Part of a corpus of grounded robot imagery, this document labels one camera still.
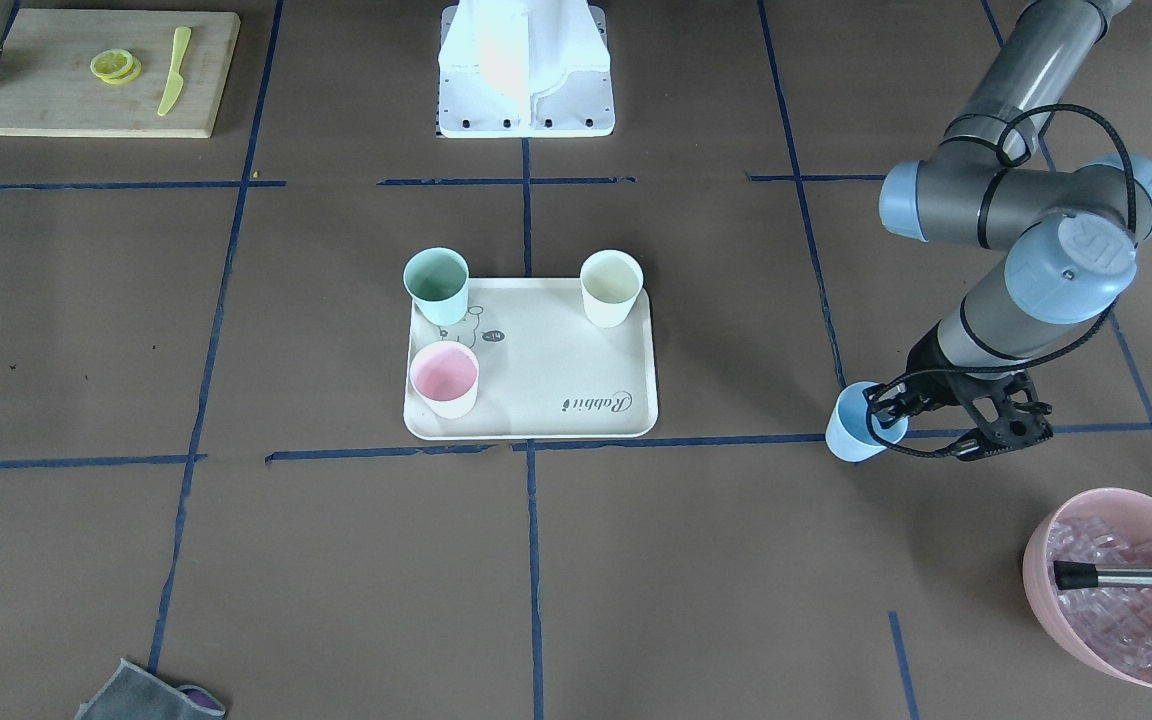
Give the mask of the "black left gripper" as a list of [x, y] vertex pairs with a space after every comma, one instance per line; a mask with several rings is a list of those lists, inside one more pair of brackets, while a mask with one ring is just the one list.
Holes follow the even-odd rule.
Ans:
[[982, 378], [963, 372], [952, 372], [954, 366], [940, 347], [940, 324], [933, 325], [914, 344], [905, 361], [905, 373], [914, 377], [905, 382], [874, 384], [864, 388], [870, 415], [872, 441], [901, 441], [908, 433], [910, 419], [932, 414], [941, 407], [963, 406], [990, 395], [996, 378]]

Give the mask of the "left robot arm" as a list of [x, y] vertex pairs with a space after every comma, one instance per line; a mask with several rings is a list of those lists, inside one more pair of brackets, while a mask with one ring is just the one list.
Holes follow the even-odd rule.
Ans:
[[895, 445], [915, 415], [961, 407], [961, 460], [1047, 441], [1049, 406], [1028, 372], [1097, 325], [1137, 275], [1152, 236], [1152, 161], [1114, 154], [1073, 172], [1030, 170], [1039, 132], [1124, 1], [1030, 1], [933, 158], [884, 179], [884, 228], [929, 243], [1001, 252], [908, 356], [905, 374], [865, 389], [861, 429]]

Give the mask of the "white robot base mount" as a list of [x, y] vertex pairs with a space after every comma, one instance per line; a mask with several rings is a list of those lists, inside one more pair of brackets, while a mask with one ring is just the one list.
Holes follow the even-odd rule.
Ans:
[[605, 13], [586, 1], [447, 6], [438, 65], [445, 138], [589, 138], [616, 127]]

